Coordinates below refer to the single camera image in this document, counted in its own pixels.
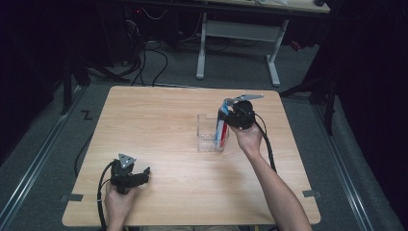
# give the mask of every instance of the table surface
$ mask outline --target table surface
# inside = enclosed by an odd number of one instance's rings
[[[236,4],[246,6],[257,6],[254,0],[207,0],[214,3]],[[288,11],[300,11],[307,13],[330,13],[327,4],[318,7],[313,0],[287,0],[287,5],[282,4],[279,0],[266,0],[261,2],[259,7],[275,8]]]
[[[223,152],[197,150],[197,115],[214,116],[224,98],[243,93],[265,96],[251,102],[267,126],[277,172],[309,221],[318,223],[315,199],[303,195],[311,187],[276,91],[113,87],[72,191],[84,197],[68,202],[64,225],[100,225],[97,186],[103,169],[118,153],[137,159],[134,173],[151,167],[149,183],[140,186],[128,225],[274,223],[233,132]],[[268,161],[264,142],[261,150]]]

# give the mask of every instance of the clear plastic container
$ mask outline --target clear plastic container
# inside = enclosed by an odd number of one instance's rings
[[[217,115],[197,116],[197,139],[199,152],[222,152],[229,137],[229,128],[223,139],[216,141]]]

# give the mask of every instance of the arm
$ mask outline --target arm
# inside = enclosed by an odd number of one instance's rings
[[[267,204],[279,229],[312,230],[309,220],[297,197],[262,157],[260,144],[262,134],[256,125],[241,130],[231,127],[261,184]]]
[[[138,188],[134,187],[127,194],[117,192],[111,182],[106,184],[105,205],[108,211],[109,225],[107,231],[121,231],[132,208]]]

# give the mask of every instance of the right hand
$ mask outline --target right hand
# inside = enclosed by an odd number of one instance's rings
[[[256,124],[245,130],[231,126],[230,128],[237,135],[238,145],[246,155],[259,153],[262,133]]]

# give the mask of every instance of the hand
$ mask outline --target hand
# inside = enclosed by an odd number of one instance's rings
[[[117,192],[111,182],[106,184],[105,205],[108,211],[108,230],[122,230],[124,222],[132,208],[138,187],[131,188],[127,194]]]
[[[250,128],[245,130],[235,127],[230,128],[237,135],[238,145],[247,156],[259,153],[262,133],[256,124],[252,124]]]

